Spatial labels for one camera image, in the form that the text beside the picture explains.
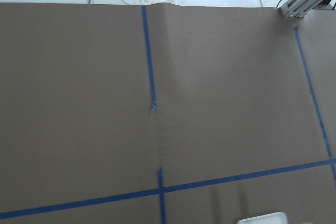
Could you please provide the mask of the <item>wooden towel rack white base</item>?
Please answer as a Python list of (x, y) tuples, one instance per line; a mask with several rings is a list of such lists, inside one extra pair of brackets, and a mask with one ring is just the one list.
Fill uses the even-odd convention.
[(288, 224), (287, 215), (284, 212), (250, 217), (236, 222), (237, 224)]

